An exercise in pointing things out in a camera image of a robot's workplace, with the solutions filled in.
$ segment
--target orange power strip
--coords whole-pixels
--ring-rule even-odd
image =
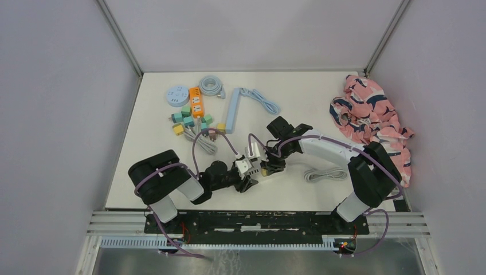
[[[189,96],[191,98],[191,111],[193,118],[201,118],[204,116],[204,108],[202,106],[202,95],[199,87],[189,89]]]

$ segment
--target light blue cable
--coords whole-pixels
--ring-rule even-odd
[[[249,90],[246,88],[240,89],[240,94],[242,96],[248,96],[263,105],[263,108],[272,115],[278,115],[280,113],[280,107],[273,101],[266,99],[257,89]]]
[[[221,98],[226,97],[225,90],[223,89],[223,83],[216,76],[205,76],[199,82],[199,89],[205,96],[221,95]]]

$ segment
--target blue round socket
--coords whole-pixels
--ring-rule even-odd
[[[172,107],[182,107],[189,102],[189,89],[184,86],[175,86],[167,91],[167,102]]]

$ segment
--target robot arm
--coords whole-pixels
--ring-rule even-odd
[[[317,156],[349,171],[353,192],[333,211],[346,222],[352,222],[366,210],[378,207],[395,188],[395,183],[382,170],[349,148],[357,148],[369,154],[398,182],[401,181],[399,171],[379,143],[372,142],[364,146],[351,141],[338,141],[348,147],[345,148],[335,142],[315,138],[321,137],[322,134],[311,126],[300,124],[294,128],[280,116],[272,121],[267,129],[279,142],[265,150],[266,160],[260,163],[263,175],[283,171],[285,159],[295,152]]]
[[[230,169],[217,160],[199,173],[198,180],[191,177],[187,167],[181,164],[149,179],[139,187],[138,195],[166,223],[177,216],[177,209],[168,196],[173,190],[178,189],[196,205],[210,199],[212,192],[221,188],[234,186],[238,192],[244,193],[258,183],[257,174],[271,176],[284,171],[286,158],[295,152],[314,155],[349,170],[354,191],[331,214],[344,222],[352,222],[369,208],[378,207],[395,188],[395,183],[383,171],[372,166],[367,158],[335,142],[319,139],[321,133],[309,125],[300,124],[294,128],[279,116],[267,129],[278,140],[275,146],[254,142],[249,145],[251,148],[246,148],[246,156],[237,156]],[[339,143],[371,155],[398,181],[401,180],[398,170],[379,143],[367,146],[351,141]],[[157,169],[176,163],[179,163],[178,157],[169,150],[134,164],[128,174],[137,186]]]

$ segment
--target black mounting plate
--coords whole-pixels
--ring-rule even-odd
[[[366,217],[339,230],[333,226],[330,212],[313,211],[201,211],[179,210],[179,215],[165,224],[168,234],[182,234],[182,224],[188,229],[193,244],[304,244],[322,243],[322,235],[367,235]],[[153,215],[148,215],[145,233],[160,234]],[[184,234],[188,241],[189,234]]]

